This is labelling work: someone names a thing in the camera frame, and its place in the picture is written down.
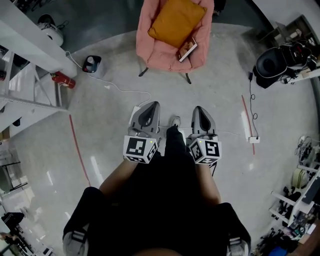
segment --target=polished floor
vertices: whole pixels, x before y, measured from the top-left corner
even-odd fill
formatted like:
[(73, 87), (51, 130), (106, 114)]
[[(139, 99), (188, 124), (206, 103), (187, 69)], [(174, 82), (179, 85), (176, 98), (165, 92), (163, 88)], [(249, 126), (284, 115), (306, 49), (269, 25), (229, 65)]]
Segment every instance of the polished floor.
[[(190, 73), (192, 84), (179, 73), (155, 69), (138, 77), (145, 66), (135, 52), (134, 31), (89, 45), (73, 57), (81, 63), (87, 55), (100, 55), (107, 66), (104, 80), (122, 90), (151, 93), (152, 101), (161, 105), (163, 127), (174, 114), (181, 117), (181, 127), (190, 127), (192, 111), (198, 105), (211, 114), (222, 142), (222, 159), (214, 179), (222, 200), (232, 204), (254, 244), (274, 224), (268, 211), (274, 203), (270, 193), (281, 191), (290, 182), (298, 163), (294, 155), (298, 138), (318, 134), (318, 117), (309, 80), (274, 84), (268, 89), (252, 82), (256, 95), (252, 107), (258, 113), (256, 128), (261, 137), (253, 155), (252, 145), (245, 138), (242, 95), (248, 107), (247, 75), (259, 52), (254, 42), (243, 36), (247, 31), (239, 25), (214, 24), (207, 63)], [(88, 179), (98, 187), (122, 161), (132, 110), (149, 96), (119, 92), (82, 72), (75, 80), (76, 87), (68, 91), (68, 109)], [(57, 255), (63, 255), (63, 228), (89, 185), (70, 117), (58, 112), (22, 131), (11, 142), (29, 186), (6, 196), (3, 204), (7, 211), (27, 207), (29, 216), (21, 223), (27, 239), (51, 246)]]
[[(50, 14), (56, 25), (65, 21), (62, 48), (71, 53), (119, 34), (135, 31), (138, 27), (144, 0), (47, 0), (26, 15), (35, 24), (43, 14)], [(252, 0), (227, 0), (220, 16), (212, 22), (248, 26), (257, 31), (272, 29), (268, 20)]]

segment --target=red tape line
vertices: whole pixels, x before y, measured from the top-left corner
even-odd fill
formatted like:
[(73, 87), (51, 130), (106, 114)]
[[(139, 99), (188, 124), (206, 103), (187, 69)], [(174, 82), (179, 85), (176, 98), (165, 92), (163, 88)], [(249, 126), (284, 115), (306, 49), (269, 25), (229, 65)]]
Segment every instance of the red tape line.
[(76, 138), (76, 133), (75, 133), (75, 129), (74, 129), (74, 123), (72, 122), (71, 115), (69, 115), (69, 119), (70, 119), (70, 125), (71, 125), (71, 130), (72, 130), (72, 133), (73, 133), (73, 139), (74, 139), (76, 151), (78, 152), (78, 156), (80, 158), (80, 162), (81, 162), (81, 165), (82, 165), (84, 176), (85, 176), (86, 180), (88, 181), (89, 186), (91, 187), (91, 183), (90, 183), (90, 180), (89, 180), (89, 177), (88, 177), (85, 165), (84, 165), (84, 161), (82, 160), (82, 157), (81, 157), (81, 154), (80, 154), (80, 150), (79, 150), (79, 146), (78, 146), (78, 142), (77, 142), (77, 138)]
[[(241, 95), (241, 97), (242, 97), (242, 103), (243, 103), (243, 106), (244, 106), (244, 110), (245, 110), (245, 113), (246, 113), (246, 118), (248, 119), (248, 123), (249, 123), (249, 127), (250, 127), (250, 134), (251, 134), (251, 137), (252, 137), (253, 135), (252, 135), (252, 129), (251, 129), (251, 122), (250, 122), (250, 119), (249, 119), (245, 98), (244, 98), (243, 95)], [(253, 155), (255, 155), (255, 144), (253, 144), (253, 143), (252, 143), (252, 150), (253, 150)]]

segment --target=power adapter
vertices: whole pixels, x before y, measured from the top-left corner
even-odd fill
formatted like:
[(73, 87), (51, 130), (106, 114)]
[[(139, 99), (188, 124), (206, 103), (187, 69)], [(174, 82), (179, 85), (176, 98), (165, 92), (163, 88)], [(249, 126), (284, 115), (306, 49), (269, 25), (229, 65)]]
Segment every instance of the power adapter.
[(249, 80), (250, 81), (252, 81), (252, 78), (254, 77), (254, 73), (252, 73), (252, 72), (249, 72), (249, 76), (248, 76), (248, 78), (249, 78)]
[(260, 143), (260, 137), (249, 137), (249, 142), (252, 143)]

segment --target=red fire extinguisher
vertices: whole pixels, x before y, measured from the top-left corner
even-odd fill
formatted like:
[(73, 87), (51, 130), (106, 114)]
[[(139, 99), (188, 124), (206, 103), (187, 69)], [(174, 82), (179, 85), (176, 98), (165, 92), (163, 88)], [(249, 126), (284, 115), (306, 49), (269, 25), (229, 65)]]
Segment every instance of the red fire extinguisher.
[(51, 73), (51, 78), (56, 83), (72, 89), (76, 85), (76, 81), (61, 73), (60, 71)]

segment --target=shoe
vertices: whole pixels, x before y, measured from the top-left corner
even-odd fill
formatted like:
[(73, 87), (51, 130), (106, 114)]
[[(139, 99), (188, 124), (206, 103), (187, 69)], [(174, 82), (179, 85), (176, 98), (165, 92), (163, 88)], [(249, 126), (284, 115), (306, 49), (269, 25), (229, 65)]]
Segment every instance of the shoe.
[(176, 115), (176, 116), (173, 116), (170, 126), (171, 126), (171, 127), (172, 127), (172, 126), (177, 126), (177, 127), (179, 128), (180, 125), (181, 125), (181, 118), (180, 118), (180, 116), (177, 116), (177, 115)]

